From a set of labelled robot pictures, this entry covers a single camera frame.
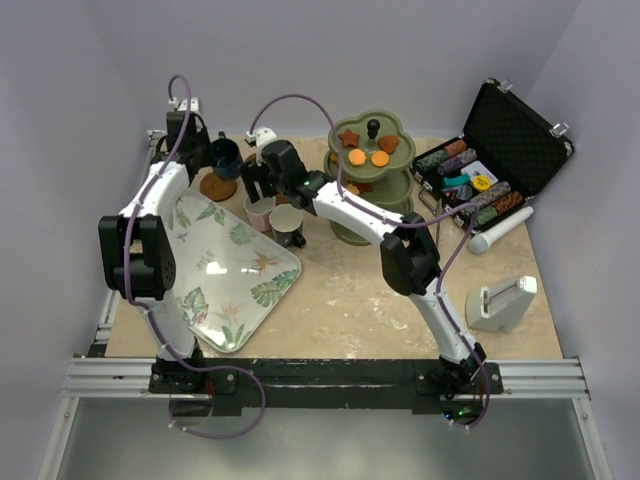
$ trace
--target tropical leaf print tray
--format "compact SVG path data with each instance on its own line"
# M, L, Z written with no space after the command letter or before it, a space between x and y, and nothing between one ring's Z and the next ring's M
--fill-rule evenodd
M235 352L298 278L300 260L192 190L163 222L183 321L216 350Z

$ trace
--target mug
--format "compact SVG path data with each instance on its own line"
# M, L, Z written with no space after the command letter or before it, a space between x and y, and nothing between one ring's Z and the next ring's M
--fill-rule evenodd
M278 245L303 248L307 244L302 236L302 219L302 211L289 204L278 205L273 209L269 215L269 223Z
M244 199L244 211L247 212L249 225L259 232L268 232L271 230L269 223L269 215L276 206L275 197L261 198L257 202L251 202L251 198Z
M218 138L211 142L213 151L213 171L222 180L235 180L240 176L242 157L240 148L233 140L226 137L224 132L218 132Z

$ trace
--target black base bar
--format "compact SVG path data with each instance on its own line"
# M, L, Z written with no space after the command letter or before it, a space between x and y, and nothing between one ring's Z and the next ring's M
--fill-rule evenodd
M441 414L441 396L477 394L482 383L480 375L476 375L471 383L452 390L440 360L237 359L198 355L190 362L197 366L232 365L251 371L265 387L269 408L410 409L414 414ZM498 365L485 363L485 368L491 393L502 393ZM160 359L152 366L149 392L206 394L207 380L215 389L214 415L240 415L244 407L260 406L258 388L245 375L232 370L192 373L176 362ZM187 402L185 410L176 413L190 415L189 410L197 403ZM199 414L197 411L195 408L192 414Z

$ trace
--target white cup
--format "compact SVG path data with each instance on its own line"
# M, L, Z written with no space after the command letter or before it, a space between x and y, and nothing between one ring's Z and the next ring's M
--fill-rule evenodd
M271 230L269 223L269 215L276 206L275 197L261 198L256 203L251 203L249 197L244 199L244 211L247 212L249 225L259 232L268 232Z
M276 243L283 247L304 248L307 241L302 236L303 219L302 211L288 203L274 208L269 221Z

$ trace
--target white microphone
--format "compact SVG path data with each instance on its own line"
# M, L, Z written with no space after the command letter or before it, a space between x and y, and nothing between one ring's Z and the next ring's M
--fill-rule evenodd
M505 218L498 225L491 227L486 232L477 234L469 241L469 250L478 255L486 252L496 240L499 240L503 235L520 225L529 218L532 213L532 207L524 207L520 209L520 211Z

